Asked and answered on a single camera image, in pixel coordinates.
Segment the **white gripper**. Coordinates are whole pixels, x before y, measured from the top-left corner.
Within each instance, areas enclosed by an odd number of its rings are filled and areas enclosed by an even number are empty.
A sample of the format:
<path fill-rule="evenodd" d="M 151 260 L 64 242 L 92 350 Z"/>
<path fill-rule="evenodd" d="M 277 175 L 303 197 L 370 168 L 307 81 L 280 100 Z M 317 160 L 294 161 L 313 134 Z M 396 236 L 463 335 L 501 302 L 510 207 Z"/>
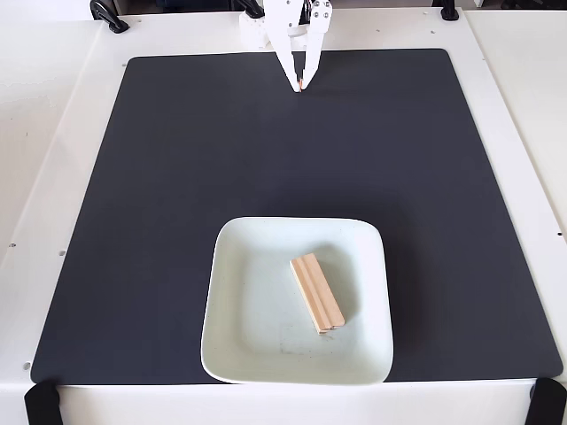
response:
<path fill-rule="evenodd" d="M 313 1 L 307 29 L 306 60 L 299 83 L 291 52 L 289 36 L 299 34 L 299 22 L 304 9 L 303 0 L 264 0 L 265 28 L 284 74 L 294 92 L 305 90 L 313 80 L 320 63 L 322 43 L 329 30 L 333 12 L 330 1 Z"/>

